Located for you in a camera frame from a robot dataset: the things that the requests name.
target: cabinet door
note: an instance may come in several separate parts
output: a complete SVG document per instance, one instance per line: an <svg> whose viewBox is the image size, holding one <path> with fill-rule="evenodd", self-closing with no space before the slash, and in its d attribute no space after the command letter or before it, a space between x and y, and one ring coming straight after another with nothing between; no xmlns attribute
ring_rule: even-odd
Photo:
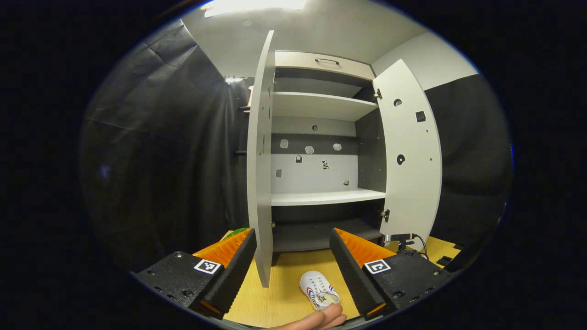
<svg viewBox="0 0 587 330"><path fill-rule="evenodd" d="M385 135L387 182L384 235L415 233L428 239L440 199L442 159L436 121L426 94L402 60L373 80ZM411 245L423 248L416 239Z"/></svg>
<svg viewBox="0 0 587 330"><path fill-rule="evenodd" d="M269 287L273 233L271 229L271 113L275 48L269 31L261 51L252 91L247 137L247 205L249 225L257 234L255 262L261 285Z"/></svg>

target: drawer handle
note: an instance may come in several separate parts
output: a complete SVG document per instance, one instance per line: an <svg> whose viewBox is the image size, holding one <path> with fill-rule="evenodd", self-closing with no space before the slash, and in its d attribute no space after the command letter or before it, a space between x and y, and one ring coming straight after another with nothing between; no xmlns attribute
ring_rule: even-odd
<svg viewBox="0 0 587 330"><path fill-rule="evenodd" d="M329 60L331 62L335 62L336 65L340 65L340 62L338 62L337 60L333 60L333 59L315 59L316 62L320 61L320 60Z"/></svg>

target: white shelf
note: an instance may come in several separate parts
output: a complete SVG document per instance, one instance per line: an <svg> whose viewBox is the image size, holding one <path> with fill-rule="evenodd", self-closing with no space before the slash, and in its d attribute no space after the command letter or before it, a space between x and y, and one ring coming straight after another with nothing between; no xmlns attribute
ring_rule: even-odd
<svg viewBox="0 0 587 330"><path fill-rule="evenodd" d="M385 198L385 193L361 188L328 193L272 194L271 206L338 204L379 198Z"/></svg>
<svg viewBox="0 0 587 330"><path fill-rule="evenodd" d="M275 92L273 114L283 117L308 117L357 121L379 107L375 103L348 97L313 93Z"/></svg>

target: yellow tabletop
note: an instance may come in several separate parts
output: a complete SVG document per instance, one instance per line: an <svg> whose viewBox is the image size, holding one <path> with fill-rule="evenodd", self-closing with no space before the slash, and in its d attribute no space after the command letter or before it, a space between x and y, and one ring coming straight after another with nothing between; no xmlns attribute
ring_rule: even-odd
<svg viewBox="0 0 587 330"><path fill-rule="evenodd" d="M454 258L459 250L454 244L429 237L426 243L432 261L443 255ZM397 242L387 246L397 249ZM314 312L312 304L299 289L299 279L307 271L324 274L340 296L340 305L348 319L359 316L345 281L331 250L283 252L275 266L271 267L269 288L263 288L257 273L255 260L224 319L245 325L269 328L297 321Z"/></svg>

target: human hand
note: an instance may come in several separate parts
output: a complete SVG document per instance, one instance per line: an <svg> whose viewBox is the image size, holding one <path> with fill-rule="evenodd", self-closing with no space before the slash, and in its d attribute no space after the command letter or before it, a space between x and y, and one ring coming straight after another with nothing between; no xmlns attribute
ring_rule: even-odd
<svg viewBox="0 0 587 330"><path fill-rule="evenodd" d="M276 326L270 330L325 330L341 325L345 321L346 315L342 314L342 307L332 304L323 311L315 311L301 320Z"/></svg>

